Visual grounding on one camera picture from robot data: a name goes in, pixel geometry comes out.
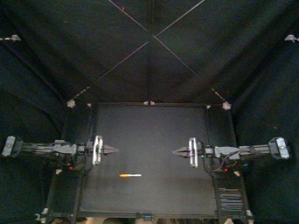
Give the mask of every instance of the black surface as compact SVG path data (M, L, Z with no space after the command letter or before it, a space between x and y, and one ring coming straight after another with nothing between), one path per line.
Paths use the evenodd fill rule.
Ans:
M86 127L88 116L86 106L72 110L64 130L68 141L88 137L90 132L79 128ZM223 123L218 126L211 120L211 132L219 129L224 133L230 123L220 108L211 109L210 119L216 116ZM207 143L204 108L99 106L94 108L92 120L94 134L100 134L104 144L120 152L103 157L100 166L90 172L80 211L111 216L214 216L214 187L202 161L199 168L192 169L190 160L172 154L188 145L190 137ZM230 142L230 135L223 135L218 144ZM120 178L120 173L140 173L143 177Z
M243 145L267 143L284 137L292 159L256 161L247 175L247 194L258 223L299 221L299 45L282 45L272 51L255 81L239 97L236 106L238 140Z

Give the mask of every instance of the wire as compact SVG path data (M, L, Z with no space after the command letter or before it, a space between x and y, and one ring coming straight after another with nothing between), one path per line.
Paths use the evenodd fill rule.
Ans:
M238 150L238 151L231 152L231 153L223 158L223 161L222 161L222 163L220 163L220 165L219 165L219 168L215 169L215 170L211 170L211 171L212 171L212 172L216 172L216 171L222 168L222 166L224 165L227 158L231 157L232 155L240 153L242 151L246 151L246 150Z

